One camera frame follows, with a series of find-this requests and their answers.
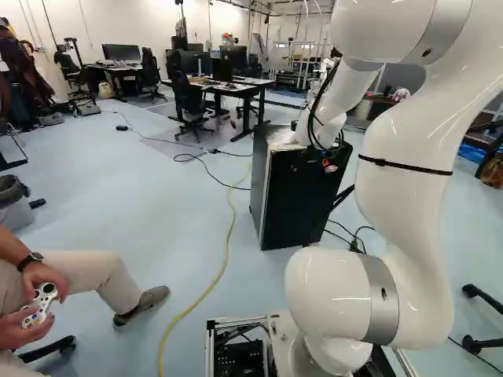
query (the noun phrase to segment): hand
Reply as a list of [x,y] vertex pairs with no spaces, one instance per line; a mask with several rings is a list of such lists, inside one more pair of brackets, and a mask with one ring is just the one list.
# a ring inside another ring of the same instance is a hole
[[48,265],[32,262],[23,270],[23,288],[29,302],[35,298],[35,285],[41,283],[53,283],[57,288],[61,303],[70,293],[70,284],[66,277]]
[[28,343],[42,339],[54,324],[54,316],[49,314],[43,324],[23,329],[24,318],[37,313],[39,308],[30,306],[20,312],[7,314],[0,318],[0,350],[14,350]]

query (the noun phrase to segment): chair wheel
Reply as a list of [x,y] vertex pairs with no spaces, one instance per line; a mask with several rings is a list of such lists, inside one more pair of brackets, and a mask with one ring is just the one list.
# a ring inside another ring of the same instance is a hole
[[461,290],[463,291],[464,295],[468,298],[474,298],[475,296],[477,296],[476,286],[473,284],[466,284],[462,287]]
[[70,344],[70,345],[66,346],[65,348],[62,348],[60,350],[60,354],[62,357],[70,357],[74,353],[76,348],[77,348],[77,345],[75,343]]
[[475,340],[470,335],[465,335],[463,338],[463,341],[461,342],[461,345],[465,350],[467,350],[469,353],[473,353],[474,355],[478,355],[480,351],[482,350],[482,347],[479,346]]

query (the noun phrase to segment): wristwatch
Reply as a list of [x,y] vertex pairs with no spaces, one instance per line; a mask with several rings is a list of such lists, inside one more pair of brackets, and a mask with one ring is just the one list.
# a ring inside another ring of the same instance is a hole
[[17,265],[17,270],[22,273],[23,270],[26,268],[27,265],[29,265],[32,262],[42,262],[44,260],[44,257],[40,253],[30,253],[25,259],[23,259],[19,265]]

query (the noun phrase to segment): yellow cable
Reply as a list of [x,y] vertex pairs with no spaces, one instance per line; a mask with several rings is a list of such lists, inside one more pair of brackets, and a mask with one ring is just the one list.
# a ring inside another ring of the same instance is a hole
[[[252,171],[252,165],[248,168],[248,172],[246,175],[240,179],[238,182],[234,183],[232,186],[239,186],[243,181],[248,178],[248,175]],[[220,271],[218,271],[218,275],[216,278],[213,279],[211,282],[210,286],[206,288],[206,291],[203,292],[201,296],[191,305],[189,306],[182,314],[179,314],[176,316],[169,326],[167,327],[166,331],[164,332],[163,338],[160,341],[160,347],[159,347],[159,355],[157,356],[157,367],[158,367],[158,372],[159,372],[159,377],[163,377],[163,352],[164,348],[166,346],[167,338],[170,336],[171,331],[173,331],[174,326],[181,320],[183,319],[187,314],[192,312],[203,300],[206,296],[210,294],[210,292],[213,290],[213,288],[218,284],[220,279],[222,279],[222,276],[224,272],[226,271],[227,264],[229,263],[229,252],[230,252],[230,237],[233,233],[234,229],[234,224],[236,224],[236,207],[233,205],[233,202],[230,199],[230,194],[233,191],[233,188],[228,188],[227,189],[227,203],[230,205],[230,208],[233,210],[233,219],[230,222],[230,227],[229,230],[227,231],[227,237],[226,237],[226,253],[224,254],[224,259],[222,263],[222,267],[220,268]]]

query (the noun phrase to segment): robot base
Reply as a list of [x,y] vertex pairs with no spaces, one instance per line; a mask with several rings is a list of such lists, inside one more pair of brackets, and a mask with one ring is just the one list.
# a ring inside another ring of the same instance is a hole
[[[269,336],[264,336],[264,350],[260,356],[263,358],[263,373],[260,372],[257,375],[264,377],[333,377],[312,360],[303,337],[298,336],[299,329],[286,309],[278,310],[264,317],[209,320],[206,336],[206,377],[218,375],[215,373],[215,369],[218,369],[217,363],[222,357],[218,351],[222,348],[222,344],[219,345],[220,335],[224,331],[235,331],[235,334],[240,334],[247,328],[264,328],[269,332]],[[401,365],[408,377],[416,376],[405,355],[400,351],[389,349],[384,352],[381,347],[374,346],[370,361],[362,369],[355,372],[354,377],[396,377],[393,367],[388,361],[389,357],[393,357],[393,352],[398,359],[398,363],[394,362],[393,365]]]

